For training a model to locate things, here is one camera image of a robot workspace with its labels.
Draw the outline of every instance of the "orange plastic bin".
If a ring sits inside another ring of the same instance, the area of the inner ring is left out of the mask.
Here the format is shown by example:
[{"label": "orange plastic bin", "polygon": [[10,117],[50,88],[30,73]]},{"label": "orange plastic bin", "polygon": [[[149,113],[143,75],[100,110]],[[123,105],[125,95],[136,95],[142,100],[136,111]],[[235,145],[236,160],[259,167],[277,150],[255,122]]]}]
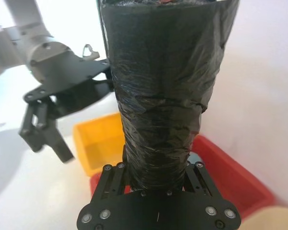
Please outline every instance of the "orange plastic bin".
[{"label": "orange plastic bin", "polygon": [[[122,161],[124,134],[120,114],[76,125],[74,140],[84,171],[92,176],[94,193],[102,167]],[[192,151],[203,159],[219,191],[238,208],[242,218],[274,204],[274,196],[261,182],[205,137],[195,138]]]}]

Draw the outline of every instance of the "black tape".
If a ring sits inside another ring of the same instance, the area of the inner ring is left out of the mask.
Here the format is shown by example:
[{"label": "black tape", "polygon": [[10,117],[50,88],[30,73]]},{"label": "black tape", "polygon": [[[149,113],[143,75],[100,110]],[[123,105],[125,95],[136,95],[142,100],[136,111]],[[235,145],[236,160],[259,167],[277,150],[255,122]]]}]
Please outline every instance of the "black tape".
[{"label": "black tape", "polygon": [[101,4],[134,189],[175,189],[239,0]]}]

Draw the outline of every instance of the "metal bolt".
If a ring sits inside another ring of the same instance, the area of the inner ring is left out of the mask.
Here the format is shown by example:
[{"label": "metal bolt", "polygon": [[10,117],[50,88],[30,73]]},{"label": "metal bolt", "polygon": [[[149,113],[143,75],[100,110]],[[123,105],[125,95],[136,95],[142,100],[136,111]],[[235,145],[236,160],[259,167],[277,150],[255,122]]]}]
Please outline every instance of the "metal bolt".
[{"label": "metal bolt", "polygon": [[196,167],[198,167],[198,168],[202,168],[204,165],[202,164],[202,163],[197,163],[196,164]]},{"label": "metal bolt", "polygon": [[231,209],[226,209],[224,211],[224,213],[225,213],[225,216],[227,216],[230,219],[236,218],[236,213],[233,210],[231,210]]},{"label": "metal bolt", "polygon": [[122,169],[123,167],[125,167],[124,163],[119,164],[119,168]]},{"label": "metal bolt", "polygon": [[102,218],[102,219],[107,219],[107,218],[109,218],[109,216],[111,215],[111,213],[110,213],[110,211],[109,210],[107,210],[107,209],[105,209],[105,210],[102,210],[101,212],[100,212],[100,218]]},{"label": "metal bolt", "polygon": [[30,66],[35,66],[37,62],[35,60],[30,61]]},{"label": "metal bolt", "polygon": [[21,134],[22,135],[28,135],[30,133],[30,130],[28,130],[28,129],[23,129],[22,131],[21,131]]},{"label": "metal bolt", "polygon": [[43,48],[44,49],[51,49],[51,46],[49,45],[49,43],[44,43]]},{"label": "metal bolt", "polygon": [[225,224],[221,220],[217,220],[216,221],[216,227],[218,229],[223,229],[223,228],[225,228]]},{"label": "metal bolt", "polygon": [[105,166],[105,170],[106,170],[106,171],[109,171],[110,169],[111,169],[111,166],[110,166],[110,165],[106,165],[106,166]]},{"label": "metal bolt", "polygon": [[95,226],[95,230],[103,230],[102,225],[101,225],[101,224],[97,224],[97,225]]},{"label": "metal bolt", "polygon": [[215,216],[216,215],[216,209],[214,207],[208,206],[206,208],[206,213],[210,216]]},{"label": "metal bolt", "polygon": [[92,215],[91,214],[85,214],[82,219],[81,222],[86,224],[88,222],[90,222],[92,220]]},{"label": "metal bolt", "polygon": [[141,196],[146,196],[146,192],[145,191],[141,191]]}]

